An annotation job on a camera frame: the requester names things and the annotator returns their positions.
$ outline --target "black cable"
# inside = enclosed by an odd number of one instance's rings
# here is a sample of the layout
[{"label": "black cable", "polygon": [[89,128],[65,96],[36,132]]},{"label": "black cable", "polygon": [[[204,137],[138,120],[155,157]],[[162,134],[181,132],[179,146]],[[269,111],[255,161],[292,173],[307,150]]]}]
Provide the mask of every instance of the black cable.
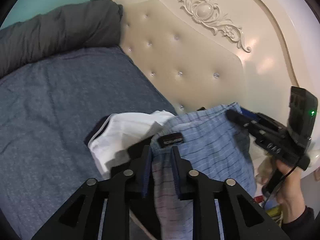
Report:
[{"label": "black cable", "polygon": [[[301,160],[301,157],[302,156],[300,156],[299,157],[299,159],[298,159],[298,161],[296,162],[296,164],[294,165],[294,167],[286,174],[286,175],[284,175],[284,176],[282,176],[282,178],[279,180],[279,182],[278,182],[278,184],[275,186],[275,188],[277,188],[277,186],[282,182],[282,181],[284,181],[295,169],[296,169],[296,167],[298,166],[298,163],[299,163],[299,161]],[[269,200],[269,198],[271,197],[271,195],[272,194],[270,194],[268,197],[267,197],[267,199],[263,202],[263,204],[262,204],[262,208],[265,210],[265,208],[266,208],[266,203],[268,202],[268,200]]]}]

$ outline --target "gray pillow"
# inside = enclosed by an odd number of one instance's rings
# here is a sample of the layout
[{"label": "gray pillow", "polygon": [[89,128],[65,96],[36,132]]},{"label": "gray pillow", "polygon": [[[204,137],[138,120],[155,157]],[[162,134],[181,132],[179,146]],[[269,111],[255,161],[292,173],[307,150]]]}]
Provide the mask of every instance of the gray pillow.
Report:
[{"label": "gray pillow", "polygon": [[118,45],[121,17],[121,5],[91,0],[61,6],[0,30],[0,78],[60,52]]}]

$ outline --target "white bedframe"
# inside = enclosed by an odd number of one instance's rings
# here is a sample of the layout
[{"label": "white bedframe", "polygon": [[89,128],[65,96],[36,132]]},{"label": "white bedframe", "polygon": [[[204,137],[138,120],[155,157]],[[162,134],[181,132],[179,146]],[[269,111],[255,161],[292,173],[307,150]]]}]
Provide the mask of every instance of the white bedframe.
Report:
[{"label": "white bedframe", "polygon": [[[239,102],[286,123],[290,87],[320,98],[320,24],[304,0],[113,0],[121,47],[178,113]],[[320,166],[320,121],[308,154]],[[250,149],[255,168],[264,159]]]}]

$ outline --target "black sleeve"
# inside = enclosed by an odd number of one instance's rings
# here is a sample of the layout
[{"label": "black sleeve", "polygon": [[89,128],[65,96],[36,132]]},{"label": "black sleeve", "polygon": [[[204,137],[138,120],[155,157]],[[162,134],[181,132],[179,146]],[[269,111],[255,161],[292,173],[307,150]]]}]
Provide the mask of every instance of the black sleeve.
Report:
[{"label": "black sleeve", "polygon": [[305,239],[310,231],[314,219],[313,209],[306,207],[300,217],[291,223],[283,224],[281,228],[291,240]]}]

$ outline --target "tufted headboard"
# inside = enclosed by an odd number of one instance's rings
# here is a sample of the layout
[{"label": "tufted headboard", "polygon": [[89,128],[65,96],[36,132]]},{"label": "tufted headboard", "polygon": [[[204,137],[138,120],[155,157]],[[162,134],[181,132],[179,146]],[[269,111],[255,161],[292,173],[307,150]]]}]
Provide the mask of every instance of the tufted headboard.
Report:
[{"label": "tufted headboard", "polygon": [[[292,85],[320,97],[306,60],[320,46],[300,39],[303,25],[278,0],[113,1],[124,6],[121,47],[178,113],[236,101],[285,124]],[[312,137],[313,164],[319,119]]]},{"label": "tufted headboard", "polygon": [[159,0],[124,7],[121,47],[178,113],[244,104],[240,59]]}]

